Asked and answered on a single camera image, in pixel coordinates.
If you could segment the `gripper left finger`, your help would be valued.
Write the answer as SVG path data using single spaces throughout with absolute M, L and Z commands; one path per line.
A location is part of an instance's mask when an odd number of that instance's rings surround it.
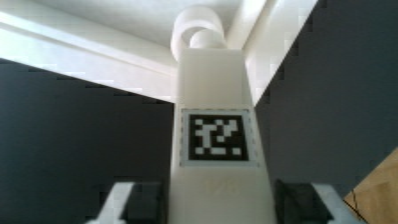
M 160 182 L 115 182 L 97 215 L 85 224 L 167 224 Z

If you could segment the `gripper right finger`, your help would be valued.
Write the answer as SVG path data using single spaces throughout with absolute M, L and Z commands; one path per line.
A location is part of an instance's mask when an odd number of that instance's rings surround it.
M 368 224 L 328 184 L 277 179 L 273 190 L 277 224 Z

